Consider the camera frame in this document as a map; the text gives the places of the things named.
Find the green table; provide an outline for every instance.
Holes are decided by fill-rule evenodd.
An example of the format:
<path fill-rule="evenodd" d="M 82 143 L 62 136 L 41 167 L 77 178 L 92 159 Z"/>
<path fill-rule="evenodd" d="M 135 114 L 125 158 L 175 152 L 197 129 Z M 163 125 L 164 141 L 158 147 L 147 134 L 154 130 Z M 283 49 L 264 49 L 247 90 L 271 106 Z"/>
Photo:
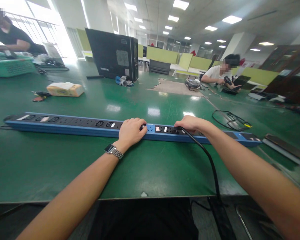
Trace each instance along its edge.
<path fill-rule="evenodd" d="M 217 107 L 244 114 L 242 117 L 254 125 L 251 132 L 258 136 L 270 132 L 289 140 L 294 134 L 297 136 L 293 129 L 300 131 L 299 115 L 294 115 L 298 119 L 295 123 L 285 122 L 277 126 L 271 120 L 274 114 L 270 117 L 258 116 L 260 112 L 269 114 L 268 108 L 253 103 L 257 108 L 251 109 L 251 104 L 238 96 L 236 100 L 222 101 L 219 96 L 204 91 L 209 99 L 198 100 L 191 96 L 147 90 L 158 84 L 159 77 L 182 82 L 174 77 L 139 72 L 139 81 L 128 88 L 118 86 L 110 79 L 87 80 L 86 76 L 98 74 L 93 63 L 79 61 L 66 64 L 69 72 L 53 73 L 48 79 L 82 84 L 85 89 L 82 96 L 51 97 L 44 102 L 32 102 L 34 95 L 31 91 L 45 90 L 51 83 L 46 76 L 33 73 L 0 79 L 0 126 L 7 115 L 25 111 L 113 120 L 140 117 L 148 123 L 173 125 L 186 112 L 213 121 L 211 114 Z M 291 131 L 281 133 L 284 127 L 290 127 Z M 107 144 L 115 140 L 0 130 L 0 203 L 50 201 L 103 154 Z M 221 194 L 245 195 L 246 192 L 230 175 L 213 147 L 206 145 L 206 148 L 216 165 Z M 280 166 L 291 175 L 299 176 L 297 166 L 266 146 L 251 150 L 267 161 L 278 160 Z M 100 198 L 140 198 L 142 192 L 148 197 L 214 195 L 209 160 L 195 144 L 141 141 L 118 164 Z"/>

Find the blue power strip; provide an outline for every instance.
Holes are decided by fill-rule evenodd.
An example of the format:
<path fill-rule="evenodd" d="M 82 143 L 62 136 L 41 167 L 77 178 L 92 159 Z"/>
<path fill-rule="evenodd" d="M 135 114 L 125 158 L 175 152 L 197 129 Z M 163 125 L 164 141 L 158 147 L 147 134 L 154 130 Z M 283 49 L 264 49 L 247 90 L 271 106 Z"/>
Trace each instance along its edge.
<path fill-rule="evenodd" d="M 107 119 L 84 118 L 65 115 L 54 115 L 44 113 L 25 112 L 20 115 L 8 116 L 4 122 L 14 130 L 27 132 L 60 133 L 72 135 L 85 135 L 97 137 L 118 138 L 119 130 L 123 121 Z M 169 141 L 169 142 L 189 142 L 189 138 L 184 132 L 172 134 L 173 126 L 147 124 L 148 132 L 143 137 L 146 140 Z M 255 147 L 262 142 L 252 133 L 241 133 L 224 131 L 227 135 L 240 142 L 246 147 Z M 196 133 L 194 137 L 199 143 L 210 144 L 209 140 L 201 133 Z"/>

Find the black computer case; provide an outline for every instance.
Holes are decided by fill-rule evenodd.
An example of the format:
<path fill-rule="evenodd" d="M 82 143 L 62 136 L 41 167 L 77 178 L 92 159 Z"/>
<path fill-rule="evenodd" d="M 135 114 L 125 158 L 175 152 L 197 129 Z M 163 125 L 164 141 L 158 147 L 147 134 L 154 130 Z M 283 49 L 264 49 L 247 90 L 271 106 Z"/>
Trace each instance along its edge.
<path fill-rule="evenodd" d="M 99 75 L 113 79 L 127 76 L 133 82 L 139 79 L 136 38 L 88 28 L 86 33 Z"/>

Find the tissue box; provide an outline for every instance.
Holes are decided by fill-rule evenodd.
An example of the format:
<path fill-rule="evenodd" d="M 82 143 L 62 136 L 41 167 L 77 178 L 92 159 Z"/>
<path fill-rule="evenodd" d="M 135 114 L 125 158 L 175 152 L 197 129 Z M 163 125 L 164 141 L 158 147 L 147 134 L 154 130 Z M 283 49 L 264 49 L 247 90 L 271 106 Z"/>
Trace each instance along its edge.
<path fill-rule="evenodd" d="M 70 82 L 51 83 L 47 90 L 52 96 L 64 97 L 79 97 L 84 92 L 82 85 Z"/>

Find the black pants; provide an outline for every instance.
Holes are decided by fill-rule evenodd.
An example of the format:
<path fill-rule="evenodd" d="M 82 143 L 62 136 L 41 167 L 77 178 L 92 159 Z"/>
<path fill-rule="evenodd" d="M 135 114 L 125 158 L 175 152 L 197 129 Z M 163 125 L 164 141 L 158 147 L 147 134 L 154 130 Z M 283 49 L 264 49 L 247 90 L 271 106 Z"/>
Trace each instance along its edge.
<path fill-rule="evenodd" d="M 88 240 L 198 239 L 188 198 L 101 201 Z"/>

